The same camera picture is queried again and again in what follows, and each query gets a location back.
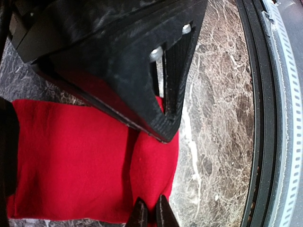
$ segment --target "red cloth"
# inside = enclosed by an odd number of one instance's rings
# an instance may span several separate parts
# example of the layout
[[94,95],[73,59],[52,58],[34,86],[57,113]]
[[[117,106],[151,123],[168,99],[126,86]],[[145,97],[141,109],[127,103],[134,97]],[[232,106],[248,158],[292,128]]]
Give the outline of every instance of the red cloth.
[[13,102],[19,123],[18,186],[9,218],[91,218],[125,223],[138,196],[153,210],[169,197],[178,135],[162,144],[92,107]]

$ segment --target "marble table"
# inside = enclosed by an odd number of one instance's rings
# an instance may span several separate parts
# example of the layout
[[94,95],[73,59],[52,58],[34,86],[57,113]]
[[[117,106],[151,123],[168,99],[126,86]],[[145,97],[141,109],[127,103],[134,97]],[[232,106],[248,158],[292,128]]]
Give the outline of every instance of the marble table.
[[[7,43],[0,96],[83,103],[38,77]],[[248,53],[234,0],[209,0],[188,75],[170,204],[181,227],[238,227],[254,136]],[[93,220],[11,220],[12,227],[117,227]]]

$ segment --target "black rubber edge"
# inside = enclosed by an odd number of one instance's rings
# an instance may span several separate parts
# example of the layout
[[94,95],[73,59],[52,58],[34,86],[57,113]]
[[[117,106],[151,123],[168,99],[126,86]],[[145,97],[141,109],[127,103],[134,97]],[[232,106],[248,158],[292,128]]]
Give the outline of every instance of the black rubber edge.
[[241,227],[261,227],[268,213],[277,154],[277,101],[261,0],[236,0],[250,57],[255,108],[255,141],[250,187]]

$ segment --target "silver screw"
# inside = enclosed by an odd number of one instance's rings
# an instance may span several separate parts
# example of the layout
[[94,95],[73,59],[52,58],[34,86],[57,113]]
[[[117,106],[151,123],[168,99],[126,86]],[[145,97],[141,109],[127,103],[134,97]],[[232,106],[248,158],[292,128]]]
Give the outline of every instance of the silver screw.
[[163,49],[161,46],[159,46],[158,48],[154,49],[151,53],[150,53],[150,61],[151,62],[155,62],[157,60],[159,60],[163,55]]
[[182,28],[182,35],[186,35],[191,32],[190,24],[184,25]]

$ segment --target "brown marble countertop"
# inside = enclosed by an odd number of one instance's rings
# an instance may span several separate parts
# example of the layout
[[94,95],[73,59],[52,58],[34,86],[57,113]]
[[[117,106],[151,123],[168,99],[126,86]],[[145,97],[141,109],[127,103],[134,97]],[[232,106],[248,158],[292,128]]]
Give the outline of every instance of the brown marble countertop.
[[[8,43],[0,96],[83,104],[39,78]],[[209,0],[188,75],[170,203],[181,227],[238,227],[254,134],[248,53],[234,0]],[[12,227],[117,227],[93,220],[11,220]]]

